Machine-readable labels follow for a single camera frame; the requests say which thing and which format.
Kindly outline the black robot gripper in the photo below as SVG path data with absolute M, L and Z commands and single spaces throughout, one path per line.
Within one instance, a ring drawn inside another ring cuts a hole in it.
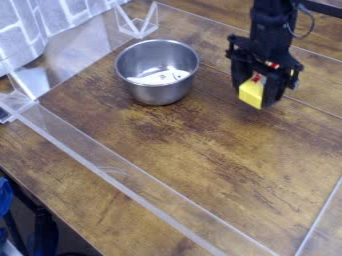
M 229 34 L 225 56 L 231 61 L 232 86 L 251 78 L 252 72 L 267 73 L 263 87 L 262 107 L 272 106 L 286 89 L 294 89 L 303 65 L 292 57 L 290 46 L 298 17 L 298 6 L 252 6 L 251 27 L 247 37 Z

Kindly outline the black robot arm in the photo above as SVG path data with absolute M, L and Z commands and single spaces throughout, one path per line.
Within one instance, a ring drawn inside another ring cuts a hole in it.
M 227 37 L 232 87 L 256 109 L 272 106 L 299 82 L 303 65 L 290 54 L 296 14 L 296 0 L 253 0 L 249 36 Z

